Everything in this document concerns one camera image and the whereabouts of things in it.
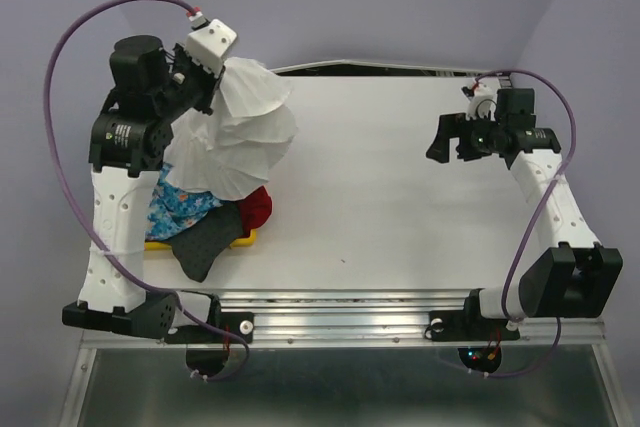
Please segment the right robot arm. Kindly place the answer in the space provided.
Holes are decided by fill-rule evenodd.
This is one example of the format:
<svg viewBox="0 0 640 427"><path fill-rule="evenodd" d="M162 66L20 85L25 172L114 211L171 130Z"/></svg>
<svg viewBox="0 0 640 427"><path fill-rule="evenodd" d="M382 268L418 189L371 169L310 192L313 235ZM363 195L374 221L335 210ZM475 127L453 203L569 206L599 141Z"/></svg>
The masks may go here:
<svg viewBox="0 0 640 427"><path fill-rule="evenodd" d="M564 174L568 158L555 132L536 124L534 91L493 91L482 82L462 91L466 112L440 117L426 156L441 164L452 154L463 161L503 159L533 210L526 231L537 236L542 253L509 287L474 289L460 310L437 315L436 335L484 338L510 320L599 317L622 256L588 226Z"/></svg>

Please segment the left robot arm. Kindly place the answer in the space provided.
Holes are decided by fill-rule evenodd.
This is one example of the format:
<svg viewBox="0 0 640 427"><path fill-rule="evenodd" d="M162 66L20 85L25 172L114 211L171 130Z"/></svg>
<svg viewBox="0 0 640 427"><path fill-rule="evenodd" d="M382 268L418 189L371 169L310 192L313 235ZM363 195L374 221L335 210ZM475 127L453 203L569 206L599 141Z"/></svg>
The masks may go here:
<svg viewBox="0 0 640 427"><path fill-rule="evenodd" d="M173 139L172 124L190 109L211 113L224 71L221 54L193 54L181 44L137 35L115 43L109 58L114 86L93 124L89 164L95 237L76 301L62 310L66 326L161 339L177 299L145 284L148 208Z"/></svg>

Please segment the white pleated skirt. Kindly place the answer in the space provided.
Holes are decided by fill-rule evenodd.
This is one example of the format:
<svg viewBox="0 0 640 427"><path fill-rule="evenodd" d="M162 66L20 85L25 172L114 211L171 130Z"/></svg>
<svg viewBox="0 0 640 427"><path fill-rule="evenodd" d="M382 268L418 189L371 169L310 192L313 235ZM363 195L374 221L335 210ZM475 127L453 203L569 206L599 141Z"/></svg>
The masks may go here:
<svg viewBox="0 0 640 427"><path fill-rule="evenodd" d="M213 113L190 110L172 124L166 181L189 193L239 201L269 182L298 132L292 85L253 59L225 63Z"/></svg>

